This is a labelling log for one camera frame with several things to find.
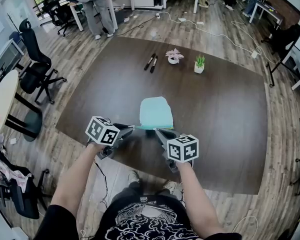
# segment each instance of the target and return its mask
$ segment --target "small potted plant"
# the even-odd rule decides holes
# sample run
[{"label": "small potted plant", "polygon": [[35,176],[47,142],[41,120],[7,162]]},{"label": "small potted plant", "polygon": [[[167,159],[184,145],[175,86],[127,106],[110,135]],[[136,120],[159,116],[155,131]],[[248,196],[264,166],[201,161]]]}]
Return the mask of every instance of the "small potted plant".
[{"label": "small potted plant", "polygon": [[167,51],[165,56],[168,57],[170,64],[177,64],[179,63],[179,59],[184,58],[184,56],[176,48],[174,48],[174,50]]},{"label": "small potted plant", "polygon": [[205,61],[206,61],[206,58],[203,55],[197,56],[195,63],[194,63],[194,72],[201,74],[205,69]]}]

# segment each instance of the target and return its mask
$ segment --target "light blue cloth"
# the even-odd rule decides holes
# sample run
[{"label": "light blue cloth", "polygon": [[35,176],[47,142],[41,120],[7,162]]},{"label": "light blue cloth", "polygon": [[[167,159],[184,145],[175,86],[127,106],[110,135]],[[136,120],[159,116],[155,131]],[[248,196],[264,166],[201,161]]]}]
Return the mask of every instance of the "light blue cloth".
[{"label": "light blue cloth", "polygon": [[164,97],[145,98],[140,106],[139,129],[173,128],[171,108]]}]

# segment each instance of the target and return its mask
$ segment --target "graphic print on t-shirt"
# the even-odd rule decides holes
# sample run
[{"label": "graphic print on t-shirt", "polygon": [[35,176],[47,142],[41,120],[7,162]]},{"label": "graphic print on t-shirt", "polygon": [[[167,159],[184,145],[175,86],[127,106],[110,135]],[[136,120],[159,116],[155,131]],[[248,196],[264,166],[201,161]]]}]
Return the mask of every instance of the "graphic print on t-shirt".
[{"label": "graphic print on t-shirt", "polygon": [[132,203],[118,212],[115,222],[105,239],[198,239],[192,230],[177,222],[177,214],[166,205]]}]

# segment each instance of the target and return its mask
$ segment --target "round white table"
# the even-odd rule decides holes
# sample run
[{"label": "round white table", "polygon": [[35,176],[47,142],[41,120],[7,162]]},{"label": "round white table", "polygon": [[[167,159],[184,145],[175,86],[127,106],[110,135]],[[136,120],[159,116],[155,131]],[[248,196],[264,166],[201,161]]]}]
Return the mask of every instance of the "round white table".
[{"label": "round white table", "polygon": [[[43,121],[42,112],[16,93],[18,82],[18,71],[15,69],[10,71],[0,82],[0,133],[6,125],[24,134],[24,138],[31,142],[40,133]],[[23,121],[9,114],[14,98],[30,109]]]}]

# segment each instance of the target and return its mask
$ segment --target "black marker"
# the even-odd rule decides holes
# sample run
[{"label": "black marker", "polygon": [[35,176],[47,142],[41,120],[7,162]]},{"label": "black marker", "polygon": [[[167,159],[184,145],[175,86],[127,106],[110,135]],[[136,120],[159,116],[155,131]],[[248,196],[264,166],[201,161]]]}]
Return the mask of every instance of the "black marker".
[{"label": "black marker", "polygon": [[153,73],[155,71],[155,66],[157,64],[157,60],[158,60],[158,55],[156,55],[155,58],[154,58],[154,62],[153,62],[153,65],[150,69],[150,73]]},{"label": "black marker", "polygon": [[149,62],[145,65],[144,70],[147,70],[147,69],[148,69],[148,67],[149,67],[149,65],[150,65],[150,63],[151,63],[151,61],[154,59],[155,56],[156,56],[155,53],[152,54],[151,58],[149,59]]}]

